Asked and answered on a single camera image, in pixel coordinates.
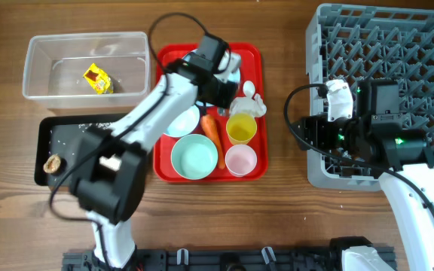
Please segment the red silver snack wrapper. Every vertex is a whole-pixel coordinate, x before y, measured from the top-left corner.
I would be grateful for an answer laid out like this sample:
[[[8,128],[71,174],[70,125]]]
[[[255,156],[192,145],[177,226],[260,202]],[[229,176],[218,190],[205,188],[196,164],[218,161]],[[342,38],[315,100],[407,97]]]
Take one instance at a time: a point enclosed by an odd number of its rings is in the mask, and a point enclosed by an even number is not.
[[[217,108],[217,112],[221,117],[229,117],[230,112],[228,108]]]

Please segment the white tissue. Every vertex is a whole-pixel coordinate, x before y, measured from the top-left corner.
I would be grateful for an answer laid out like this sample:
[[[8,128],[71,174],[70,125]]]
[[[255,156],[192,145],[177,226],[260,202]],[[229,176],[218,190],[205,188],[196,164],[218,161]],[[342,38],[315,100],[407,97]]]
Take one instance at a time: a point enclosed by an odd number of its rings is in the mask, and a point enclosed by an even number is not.
[[[231,103],[229,115],[248,114],[251,117],[262,117],[267,112],[267,106],[259,94],[255,94],[253,98],[248,96],[237,97]]]

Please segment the yellow plastic cup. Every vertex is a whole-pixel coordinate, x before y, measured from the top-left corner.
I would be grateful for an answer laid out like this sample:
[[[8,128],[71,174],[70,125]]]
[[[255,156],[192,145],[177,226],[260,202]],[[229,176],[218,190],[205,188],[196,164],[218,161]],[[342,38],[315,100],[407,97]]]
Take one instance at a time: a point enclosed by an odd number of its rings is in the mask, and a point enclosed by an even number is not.
[[[258,125],[251,115],[238,113],[228,119],[225,129],[231,144],[246,145],[257,133]]]

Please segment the light blue bowl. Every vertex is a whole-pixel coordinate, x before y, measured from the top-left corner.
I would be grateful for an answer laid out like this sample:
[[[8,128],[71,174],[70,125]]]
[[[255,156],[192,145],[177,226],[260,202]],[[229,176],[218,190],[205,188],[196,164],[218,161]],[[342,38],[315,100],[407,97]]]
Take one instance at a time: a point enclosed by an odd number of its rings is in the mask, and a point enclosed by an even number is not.
[[[188,110],[182,112],[164,132],[164,135],[172,138],[181,138],[193,133],[200,122],[200,110],[192,105]]]

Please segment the yellow snack wrapper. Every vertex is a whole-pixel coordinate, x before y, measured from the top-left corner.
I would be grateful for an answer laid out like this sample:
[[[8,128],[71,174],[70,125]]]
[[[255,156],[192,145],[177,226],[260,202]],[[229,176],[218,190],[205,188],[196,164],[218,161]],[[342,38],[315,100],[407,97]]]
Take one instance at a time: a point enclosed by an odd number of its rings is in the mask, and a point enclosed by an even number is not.
[[[111,94],[114,92],[112,79],[95,63],[90,65],[88,70],[83,74],[83,78],[97,95]]]

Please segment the pile of white rice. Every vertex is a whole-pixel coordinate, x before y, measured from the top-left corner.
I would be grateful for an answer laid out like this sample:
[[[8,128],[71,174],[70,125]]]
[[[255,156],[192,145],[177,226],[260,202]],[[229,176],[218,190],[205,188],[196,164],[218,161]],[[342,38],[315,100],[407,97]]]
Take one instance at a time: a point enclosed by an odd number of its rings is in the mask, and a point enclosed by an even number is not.
[[[111,122],[99,122],[57,125],[51,130],[50,149],[53,152],[69,151],[77,145],[89,128],[107,129],[111,124]]]

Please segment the brown round food piece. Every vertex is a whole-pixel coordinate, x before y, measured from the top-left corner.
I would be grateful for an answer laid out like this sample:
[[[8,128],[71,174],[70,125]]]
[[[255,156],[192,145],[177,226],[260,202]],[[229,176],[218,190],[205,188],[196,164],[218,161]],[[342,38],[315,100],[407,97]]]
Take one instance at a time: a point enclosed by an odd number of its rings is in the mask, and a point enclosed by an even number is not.
[[[55,174],[60,170],[62,159],[58,154],[51,155],[43,165],[43,170],[47,174]]]

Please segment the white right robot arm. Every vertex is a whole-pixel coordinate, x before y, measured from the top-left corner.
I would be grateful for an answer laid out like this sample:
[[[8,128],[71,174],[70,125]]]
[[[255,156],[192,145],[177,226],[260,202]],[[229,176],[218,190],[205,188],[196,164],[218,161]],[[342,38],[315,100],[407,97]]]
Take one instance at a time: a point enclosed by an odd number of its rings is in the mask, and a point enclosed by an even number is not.
[[[424,132],[403,129],[394,114],[331,119],[324,115],[291,122],[303,150],[333,157],[334,149],[356,155],[348,163],[370,168],[390,203],[408,265],[434,270],[434,157]]]

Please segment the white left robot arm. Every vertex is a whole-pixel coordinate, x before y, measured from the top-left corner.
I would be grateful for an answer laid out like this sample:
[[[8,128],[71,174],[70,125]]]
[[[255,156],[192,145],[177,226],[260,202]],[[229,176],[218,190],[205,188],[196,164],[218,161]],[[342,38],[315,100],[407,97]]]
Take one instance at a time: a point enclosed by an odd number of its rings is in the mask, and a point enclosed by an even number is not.
[[[230,75],[168,72],[129,114],[83,136],[69,170],[69,190],[92,224],[99,268],[130,266],[136,250],[130,217],[142,199],[147,156],[154,144],[197,101],[229,107],[239,84]]]

